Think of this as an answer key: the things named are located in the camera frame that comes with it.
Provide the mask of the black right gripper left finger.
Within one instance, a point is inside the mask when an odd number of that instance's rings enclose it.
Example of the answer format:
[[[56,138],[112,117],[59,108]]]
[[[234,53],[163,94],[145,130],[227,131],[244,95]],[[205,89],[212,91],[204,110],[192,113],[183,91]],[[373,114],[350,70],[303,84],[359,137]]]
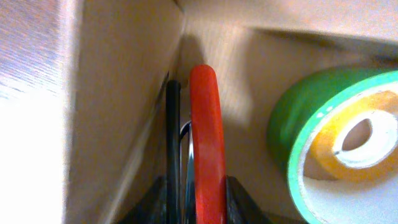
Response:
[[[165,224],[166,187],[165,177],[158,177],[143,198],[118,224]]]

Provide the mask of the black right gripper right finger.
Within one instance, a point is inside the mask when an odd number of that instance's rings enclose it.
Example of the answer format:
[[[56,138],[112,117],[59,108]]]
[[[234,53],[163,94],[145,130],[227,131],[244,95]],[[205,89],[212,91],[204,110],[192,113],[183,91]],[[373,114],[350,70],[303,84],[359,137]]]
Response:
[[[235,177],[227,176],[226,189],[228,224],[305,223],[300,220],[264,213]]]

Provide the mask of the yellow tape roll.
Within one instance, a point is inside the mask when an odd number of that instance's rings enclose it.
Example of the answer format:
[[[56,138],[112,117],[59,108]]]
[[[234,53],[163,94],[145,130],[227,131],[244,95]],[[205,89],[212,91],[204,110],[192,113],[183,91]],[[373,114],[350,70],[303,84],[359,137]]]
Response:
[[[343,150],[348,133],[368,120],[368,140]],[[352,182],[374,180],[397,169],[397,93],[382,91],[347,102],[323,125],[310,153],[330,175]]]

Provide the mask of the green tape roll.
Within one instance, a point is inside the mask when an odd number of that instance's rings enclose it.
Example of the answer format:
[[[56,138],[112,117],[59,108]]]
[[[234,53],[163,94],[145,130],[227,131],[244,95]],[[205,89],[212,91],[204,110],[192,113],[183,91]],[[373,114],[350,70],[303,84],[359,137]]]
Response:
[[[309,223],[396,223],[397,169],[361,182],[336,179],[310,153],[323,125],[357,98],[382,91],[397,93],[392,68],[334,68],[300,80],[272,110],[267,147],[285,173],[290,196]],[[368,120],[347,135],[343,150],[363,145],[371,132]]]

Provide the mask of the brown cardboard box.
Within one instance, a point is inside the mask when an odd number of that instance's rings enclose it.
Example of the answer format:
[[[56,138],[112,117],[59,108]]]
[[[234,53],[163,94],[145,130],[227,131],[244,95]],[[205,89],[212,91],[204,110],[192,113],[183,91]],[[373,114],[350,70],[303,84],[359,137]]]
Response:
[[[147,127],[166,75],[217,74],[226,169],[261,210],[299,221],[266,149],[271,109],[317,70],[397,64],[396,1],[82,1],[67,223],[121,219],[165,171],[164,114]]]

